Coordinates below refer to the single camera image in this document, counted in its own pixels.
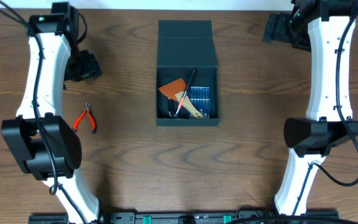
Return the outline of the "blue drill bit case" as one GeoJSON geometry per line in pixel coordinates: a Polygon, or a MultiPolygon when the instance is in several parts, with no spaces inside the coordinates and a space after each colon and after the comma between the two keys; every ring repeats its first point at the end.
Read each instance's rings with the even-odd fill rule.
{"type": "Polygon", "coordinates": [[[203,86],[192,86],[188,96],[193,106],[203,115],[204,119],[209,119],[211,114],[210,88],[203,86]]]}

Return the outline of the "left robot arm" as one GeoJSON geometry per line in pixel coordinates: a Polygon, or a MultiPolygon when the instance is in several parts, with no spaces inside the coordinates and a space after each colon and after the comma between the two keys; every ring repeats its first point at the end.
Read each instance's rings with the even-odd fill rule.
{"type": "Polygon", "coordinates": [[[55,2],[49,14],[23,19],[13,9],[6,15],[22,24],[29,37],[30,65],[25,93],[14,119],[2,122],[1,134],[21,171],[43,182],[66,210],[62,217],[35,216],[42,223],[107,223],[80,171],[82,148],[77,125],[63,118],[65,82],[99,77],[95,56],[80,50],[85,18],[68,2],[55,2]]]}

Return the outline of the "black box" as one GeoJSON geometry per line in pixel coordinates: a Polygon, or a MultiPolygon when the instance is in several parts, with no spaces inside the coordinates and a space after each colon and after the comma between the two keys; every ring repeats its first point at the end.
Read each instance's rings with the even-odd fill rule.
{"type": "Polygon", "coordinates": [[[185,108],[177,118],[168,115],[168,98],[156,90],[157,126],[217,126],[219,124],[218,60],[211,21],[160,20],[158,22],[157,76],[159,88],[179,78],[188,83],[197,69],[192,86],[209,87],[209,119],[196,119],[185,108]]]}

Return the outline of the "orange scraper wooden handle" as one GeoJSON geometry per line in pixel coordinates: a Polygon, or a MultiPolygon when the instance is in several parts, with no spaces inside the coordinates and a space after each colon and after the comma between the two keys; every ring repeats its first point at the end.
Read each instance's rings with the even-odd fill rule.
{"type": "MultiPolygon", "coordinates": [[[[186,83],[182,78],[179,78],[173,82],[170,82],[164,86],[158,88],[158,90],[165,95],[167,98],[176,100],[179,104],[180,98],[184,93],[186,88],[186,83]]],[[[185,97],[183,106],[188,112],[192,115],[192,117],[196,119],[203,119],[203,115],[193,106],[190,101],[188,95],[185,97]]]]}

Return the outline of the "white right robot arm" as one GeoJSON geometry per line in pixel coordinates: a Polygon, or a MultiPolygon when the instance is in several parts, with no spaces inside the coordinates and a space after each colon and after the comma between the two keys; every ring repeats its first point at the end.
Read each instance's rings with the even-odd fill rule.
{"type": "Polygon", "coordinates": [[[358,121],[349,99],[349,58],[358,16],[354,0],[294,0],[291,13],[269,16],[263,42],[280,41],[311,52],[311,92],[305,118],[288,118],[284,139],[288,162],[274,203],[279,215],[302,216],[315,175],[341,186],[322,163],[331,149],[352,141],[357,154],[358,121]]]}

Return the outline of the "small steel claw hammer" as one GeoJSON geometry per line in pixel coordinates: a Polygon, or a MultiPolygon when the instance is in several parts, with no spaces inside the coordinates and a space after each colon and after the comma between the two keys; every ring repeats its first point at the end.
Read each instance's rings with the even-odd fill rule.
{"type": "Polygon", "coordinates": [[[178,114],[179,114],[179,112],[181,110],[181,107],[183,106],[185,97],[188,94],[188,91],[189,91],[190,86],[191,86],[191,84],[192,84],[192,82],[193,82],[193,80],[194,80],[194,78],[196,76],[196,73],[197,73],[197,69],[194,68],[192,73],[191,73],[191,75],[190,75],[190,79],[188,80],[188,83],[186,84],[185,91],[182,94],[182,97],[180,98],[180,101],[179,101],[179,104],[178,104],[178,107],[177,107],[177,110],[176,110],[175,114],[173,114],[171,111],[168,112],[171,118],[177,118],[178,117],[178,114]]]}

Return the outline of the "black yellow screwdriver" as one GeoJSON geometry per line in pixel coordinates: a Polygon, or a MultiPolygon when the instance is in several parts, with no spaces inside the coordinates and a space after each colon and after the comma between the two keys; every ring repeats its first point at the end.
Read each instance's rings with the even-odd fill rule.
{"type": "Polygon", "coordinates": [[[169,115],[169,117],[171,117],[171,118],[176,118],[177,116],[176,116],[176,110],[175,110],[175,108],[174,108],[174,101],[172,100],[172,99],[170,99],[170,98],[168,98],[168,115],[169,115]]]}

